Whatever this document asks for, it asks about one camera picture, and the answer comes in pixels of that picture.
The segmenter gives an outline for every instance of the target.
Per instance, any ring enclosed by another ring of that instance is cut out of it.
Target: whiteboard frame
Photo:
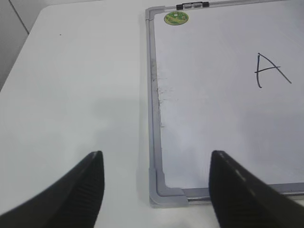
[[[262,3],[280,0],[225,0],[210,2],[210,7]],[[149,119],[149,192],[150,205],[154,208],[183,207],[191,204],[210,204],[209,189],[169,188],[165,184],[162,169],[162,147],[160,130],[160,112],[157,85],[156,47],[154,16],[158,13],[177,11],[177,6],[151,7],[146,10],[147,29],[147,69],[148,69],[148,119]],[[304,199],[304,183],[272,184],[272,188],[293,199]]]

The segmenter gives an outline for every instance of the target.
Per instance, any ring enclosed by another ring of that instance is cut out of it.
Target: plastic corner piece
[[[163,13],[165,11],[165,6],[150,7],[146,9],[146,20],[153,20],[155,14]]]
[[[163,172],[149,169],[150,205],[152,208],[186,207],[188,199],[182,189],[168,188]]]

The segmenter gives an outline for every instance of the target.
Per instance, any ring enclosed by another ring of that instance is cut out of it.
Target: wall
[[[83,1],[94,0],[11,0],[28,31],[33,27],[40,11],[46,6]]]
[[[0,0],[0,90],[27,37],[8,0]]]

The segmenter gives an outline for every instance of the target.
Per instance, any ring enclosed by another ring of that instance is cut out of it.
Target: green sticker
[[[185,24],[188,19],[188,15],[180,11],[171,12],[165,16],[165,22],[169,25],[182,25]]]

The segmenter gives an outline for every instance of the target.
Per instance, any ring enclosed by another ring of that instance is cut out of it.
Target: white table
[[[211,206],[152,209],[144,11],[175,0],[42,10],[0,92],[0,214],[102,150],[96,228],[219,227]]]

